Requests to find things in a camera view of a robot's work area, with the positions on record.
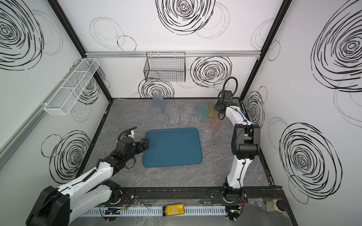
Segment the wire basket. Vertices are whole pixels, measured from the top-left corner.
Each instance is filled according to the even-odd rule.
[[[144,78],[146,81],[158,78],[167,82],[185,82],[185,55],[185,52],[147,52]]]
[[[45,105],[50,115],[68,115],[99,67],[96,58],[82,59]]]

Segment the teal tray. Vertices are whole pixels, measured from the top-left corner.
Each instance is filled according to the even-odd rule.
[[[157,129],[146,133],[149,148],[143,153],[144,167],[183,166],[202,162],[196,128]]]

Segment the table surface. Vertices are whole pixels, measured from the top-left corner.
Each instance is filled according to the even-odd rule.
[[[178,99],[179,107],[185,102]],[[208,104],[213,99],[195,99],[198,104]],[[102,127],[97,142],[89,157],[83,172],[87,172],[96,165],[97,159],[104,158],[116,147],[116,140],[123,130],[137,126],[134,130],[135,140],[145,137],[149,130],[162,129],[159,122],[152,119],[150,99],[116,99],[111,106],[107,119]],[[190,127],[189,122],[179,121],[176,124],[168,122],[167,128]],[[205,139],[200,135],[203,161],[196,165],[170,166],[146,168],[142,164],[143,153],[136,155],[133,168],[123,168],[111,180],[121,187],[211,187],[222,186],[225,177],[229,174],[233,154],[231,152],[231,138],[233,124],[225,117],[221,127]],[[133,160],[126,166],[131,167]],[[264,169],[258,156],[249,165],[244,178],[244,186],[268,186]]]

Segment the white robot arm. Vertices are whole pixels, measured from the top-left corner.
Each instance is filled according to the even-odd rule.
[[[123,131],[111,154],[99,159],[97,165],[80,177],[57,188],[49,186],[39,195],[25,224],[27,226],[67,226],[75,218],[94,206],[109,201],[116,204],[121,200],[120,186],[107,180],[136,154],[148,149],[148,139],[134,141],[133,127]]]
[[[236,92],[237,79],[234,77],[230,77],[229,79],[234,79],[236,81]],[[228,80],[225,81],[223,90],[219,93],[218,101],[215,104],[214,109],[227,116],[234,125],[231,142],[234,160],[230,173],[226,178],[227,184],[224,186],[240,189],[244,186],[244,176],[248,166],[260,150],[260,127],[247,120],[242,114],[239,100],[232,98],[235,92],[231,93],[231,91],[224,90]]]

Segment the red wire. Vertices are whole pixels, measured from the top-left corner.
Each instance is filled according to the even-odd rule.
[[[240,206],[241,206],[241,209],[243,209],[243,206],[245,206],[245,200],[243,199],[243,197],[240,197],[240,198],[239,198],[239,200],[240,200]]]

